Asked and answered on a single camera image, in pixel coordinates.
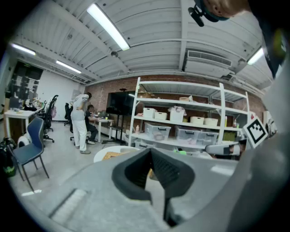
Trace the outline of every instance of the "pink bag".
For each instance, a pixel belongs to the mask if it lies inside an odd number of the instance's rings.
[[[52,109],[51,109],[51,117],[55,117],[56,116],[56,107],[53,106]]]

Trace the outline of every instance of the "shoe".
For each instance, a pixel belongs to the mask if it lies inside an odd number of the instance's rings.
[[[81,154],[90,154],[90,153],[91,153],[91,151],[89,151],[89,150],[84,150],[84,151],[83,151],[83,150],[81,150],[81,151],[80,151],[80,153],[81,153]]]

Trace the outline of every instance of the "shirt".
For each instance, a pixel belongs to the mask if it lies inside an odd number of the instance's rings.
[[[80,94],[76,96],[76,98],[73,100],[73,110],[71,114],[71,119],[76,120],[85,120],[85,109],[87,100],[89,99],[89,96],[87,94]],[[82,107],[82,110],[77,110],[77,107],[81,107],[82,103],[84,102],[84,105]]]
[[[262,0],[248,0],[248,2],[262,30],[263,52],[272,76],[275,78],[286,54],[286,44],[284,44],[285,40],[281,32],[289,29],[286,19],[289,14],[288,8],[281,0],[275,1],[274,4]]]
[[[89,125],[90,125],[90,121],[89,121],[89,118],[91,116],[91,113],[90,111],[86,111],[86,116],[85,116],[85,121],[86,121],[86,127],[88,128]]]

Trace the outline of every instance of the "television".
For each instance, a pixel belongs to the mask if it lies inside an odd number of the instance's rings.
[[[107,99],[106,113],[130,116],[133,110],[135,91],[110,92]]]

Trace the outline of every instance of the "seated person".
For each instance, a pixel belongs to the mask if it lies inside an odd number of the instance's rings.
[[[93,112],[94,112],[94,106],[88,105],[87,110],[86,110],[85,121],[86,121],[87,131],[90,131],[92,134],[88,141],[89,144],[95,144],[95,137],[98,133],[98,130],[96,129],[96,127],[90,124],[90,122],[94,122],[97,120],[97,118],[91,117],[91,113]]]

